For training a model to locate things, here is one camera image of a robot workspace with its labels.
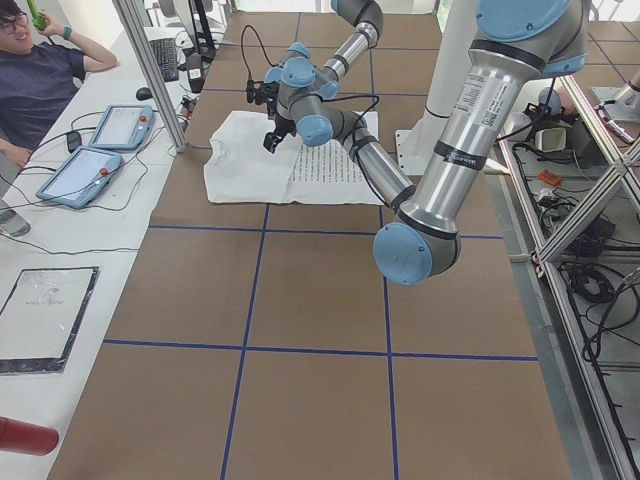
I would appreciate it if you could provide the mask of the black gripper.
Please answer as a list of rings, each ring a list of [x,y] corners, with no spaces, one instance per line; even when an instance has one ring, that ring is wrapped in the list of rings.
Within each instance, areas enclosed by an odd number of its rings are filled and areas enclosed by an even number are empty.
[[[246,99],[249,104],[271,105],[277,101],[279,83],[248,80],[246,82]]]
[[[274,153],[288,135],[297,135],[296,123],[290,111],[280,102],[276,103],[274,122],[274,132],[266,133],[263,140],[264,148],[270,153]]]

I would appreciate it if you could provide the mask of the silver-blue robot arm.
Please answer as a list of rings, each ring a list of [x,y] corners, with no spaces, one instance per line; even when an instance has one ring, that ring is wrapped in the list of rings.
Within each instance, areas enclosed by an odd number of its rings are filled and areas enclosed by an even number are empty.
[[[311,88],[324,100],[333,99],[340,82],[356,60],[377,46],[383,32],[383,13],[375,1],[333,1],[331,9],[350,24],[354,31],[332,56],[318,63],[301,42],[292,43],[280,60],[269,60],[269,69],[261,80],[247,74],[247,102],[274,110],[276,98],[284,86]]]
[[[310,147],[339,142],[371,188],[394,212],[373,243],[379,271],[402,284],[421,283],[449,269],[461,241],[456,217],[523,85],[577,72],[586,56],[585,1],[482,1],[475,10],[471,66],[431,158],[413,183],[369,132],[361,114],[332,102],[340,80],[376,47],[383,13],[374,1],[336,1],[333,10],[353,34],[324,65],[292,44],[247,98],[265,104],[275,128],[264,139],[274,151],[287,136]]]

